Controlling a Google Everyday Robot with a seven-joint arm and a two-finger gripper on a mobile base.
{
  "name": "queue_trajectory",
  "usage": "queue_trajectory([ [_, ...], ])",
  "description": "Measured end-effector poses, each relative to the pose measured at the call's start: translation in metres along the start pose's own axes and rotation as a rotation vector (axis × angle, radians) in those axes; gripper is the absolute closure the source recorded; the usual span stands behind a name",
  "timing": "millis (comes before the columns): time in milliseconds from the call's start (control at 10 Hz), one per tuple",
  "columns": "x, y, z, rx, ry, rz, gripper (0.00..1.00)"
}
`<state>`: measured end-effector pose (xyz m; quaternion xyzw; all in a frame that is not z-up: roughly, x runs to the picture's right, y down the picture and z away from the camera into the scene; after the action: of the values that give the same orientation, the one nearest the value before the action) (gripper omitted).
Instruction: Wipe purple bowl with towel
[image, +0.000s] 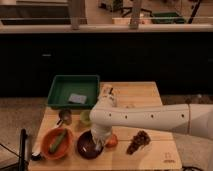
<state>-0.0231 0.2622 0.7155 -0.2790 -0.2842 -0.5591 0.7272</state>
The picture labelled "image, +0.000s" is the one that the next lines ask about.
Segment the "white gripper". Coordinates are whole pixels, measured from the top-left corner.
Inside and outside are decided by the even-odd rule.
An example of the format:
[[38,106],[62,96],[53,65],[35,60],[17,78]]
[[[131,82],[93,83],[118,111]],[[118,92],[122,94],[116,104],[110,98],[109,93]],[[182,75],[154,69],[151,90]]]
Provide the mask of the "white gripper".
[[93,125],[91,133],[92,139],[95,143],[95,150],[100,151],[104,147],[106,140],[110,137],[110,128]]

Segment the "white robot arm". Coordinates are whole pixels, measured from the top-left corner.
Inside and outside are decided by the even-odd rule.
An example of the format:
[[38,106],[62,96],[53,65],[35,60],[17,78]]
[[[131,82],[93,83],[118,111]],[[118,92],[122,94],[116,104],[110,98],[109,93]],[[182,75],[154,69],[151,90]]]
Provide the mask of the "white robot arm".
[[98,148],[113,126],[168,131],[213,140],[213,104],[175,104],[122,108],[112,95],[100,97],[90,112],[91,134]]

